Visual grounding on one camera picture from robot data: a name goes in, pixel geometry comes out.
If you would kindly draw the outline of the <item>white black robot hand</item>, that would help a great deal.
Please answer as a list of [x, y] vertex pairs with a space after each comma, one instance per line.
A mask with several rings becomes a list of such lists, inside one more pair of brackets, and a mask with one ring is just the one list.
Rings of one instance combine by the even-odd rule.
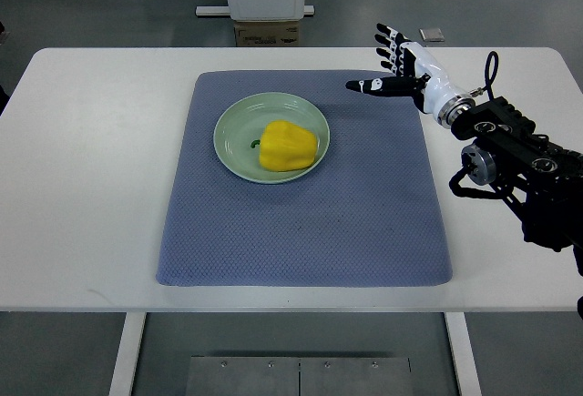
[[408, 96], [419, 111], [433, 116], [442, 127], [450, 127], [459, 113], [475, 105], [471, 95], [452, 83], [423, 46], [388, 25], [377, 24], [376, 29], [376, 53], [390, 75], [352, 80], [346, 83], [347, 89], [368, 96]]

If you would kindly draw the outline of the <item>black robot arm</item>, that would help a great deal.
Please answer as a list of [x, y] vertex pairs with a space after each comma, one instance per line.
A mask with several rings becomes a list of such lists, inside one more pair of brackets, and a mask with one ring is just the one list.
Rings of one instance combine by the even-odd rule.
[[534, 121], [494, 95], [498, 61], [495, 51], [486, 58], [485, 84], [478, 91], [487, 101], [462, 110], [452, 122], [453, 135], [471, 143], [449, 187], [461, 198], [503, 201], [520, 220], [524, 241], [556, 252], [571, 247], [580, 266], [582, 155], [538, 134]]

